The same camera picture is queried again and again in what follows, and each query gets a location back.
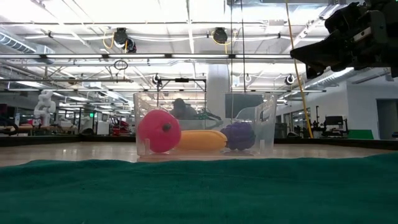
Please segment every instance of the purple toy grapes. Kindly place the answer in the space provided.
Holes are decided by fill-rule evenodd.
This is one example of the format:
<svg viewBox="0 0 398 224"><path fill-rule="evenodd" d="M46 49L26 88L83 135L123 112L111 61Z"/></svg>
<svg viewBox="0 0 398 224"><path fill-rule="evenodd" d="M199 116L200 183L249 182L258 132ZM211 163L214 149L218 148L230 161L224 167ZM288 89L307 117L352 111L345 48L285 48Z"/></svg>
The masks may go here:
<svg viewBox="0 0 398 224"><path fill-rule="evenodd" d="M256 142L256 135L247 122L235 122L223 128L221 132L227 137L226 147L232 150L245 150L249 149Z"/></svg>

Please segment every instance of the green cloth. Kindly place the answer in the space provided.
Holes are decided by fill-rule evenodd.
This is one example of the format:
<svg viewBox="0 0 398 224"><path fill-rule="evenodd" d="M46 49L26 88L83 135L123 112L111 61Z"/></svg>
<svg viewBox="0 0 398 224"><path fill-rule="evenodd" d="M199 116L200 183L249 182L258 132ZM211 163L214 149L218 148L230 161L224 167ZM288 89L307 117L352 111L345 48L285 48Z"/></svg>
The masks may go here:
<svg viewBox="0 0 398 224"><path fill-rule="evenodd" d="M349 139L374 139L372 130L359 130L359 129L351 129L348 132Z"/></svg>
<svg viewBox="0 0 398 224"><path fill-rule="evenodd" d="M0 223L398 223L398 154L0 169Z"/></svg>

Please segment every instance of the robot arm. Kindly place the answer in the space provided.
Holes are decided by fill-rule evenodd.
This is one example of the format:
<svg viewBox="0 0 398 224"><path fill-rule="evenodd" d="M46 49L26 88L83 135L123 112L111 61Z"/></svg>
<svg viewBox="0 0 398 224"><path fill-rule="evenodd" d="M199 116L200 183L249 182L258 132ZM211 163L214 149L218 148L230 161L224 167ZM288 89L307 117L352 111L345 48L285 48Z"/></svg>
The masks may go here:
<svg viewBox="0 0 398 224"><path fill-rule="evenodd" d="M34 126L38 126L41 124L40 117L43 117L44 119L44 126L48 126L50 124L50 113L54 113L56 110L55 102L51 101L52 94L52 91L43 90L42 94L39 95L39 102L37 103L34 110Z"/></svg>
<svg viewBox="0 0 398 224"><path fill-rule="evenodd" d="M396 0L353 2L326 19L330 35L325 40L294 49L290 55L308 66L308 78L321 75L327 67L334 72L391 67L392 76L398 77L397 12Z"/></svg>

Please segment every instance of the pink ball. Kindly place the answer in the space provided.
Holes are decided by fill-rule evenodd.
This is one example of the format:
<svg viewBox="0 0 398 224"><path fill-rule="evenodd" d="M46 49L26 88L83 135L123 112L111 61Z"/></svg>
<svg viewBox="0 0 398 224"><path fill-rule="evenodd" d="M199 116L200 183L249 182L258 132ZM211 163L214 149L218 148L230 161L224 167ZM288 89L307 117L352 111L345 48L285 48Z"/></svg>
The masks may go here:
<svg viewBox="0 0 398 224"><path fill-rule="evenodd" d="M138 125L137 134L142 142L149 139L149 148L153 152L167 152L181 139L180 124L171 114L163 110L147 113Z"/></svg>

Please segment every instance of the person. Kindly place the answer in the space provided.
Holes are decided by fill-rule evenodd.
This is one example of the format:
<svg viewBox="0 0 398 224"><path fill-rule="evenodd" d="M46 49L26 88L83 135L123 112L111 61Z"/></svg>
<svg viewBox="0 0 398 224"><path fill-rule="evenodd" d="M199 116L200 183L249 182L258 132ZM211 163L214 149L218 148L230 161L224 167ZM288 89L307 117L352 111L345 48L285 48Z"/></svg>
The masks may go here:
<svg viewBox="0 0 398 224"><path fill-rule="evenodd" d="M170 114L180 120L197 119L197 112L190 105L186 104L183 99L177 98L173 102L173 109Z"/></svg>

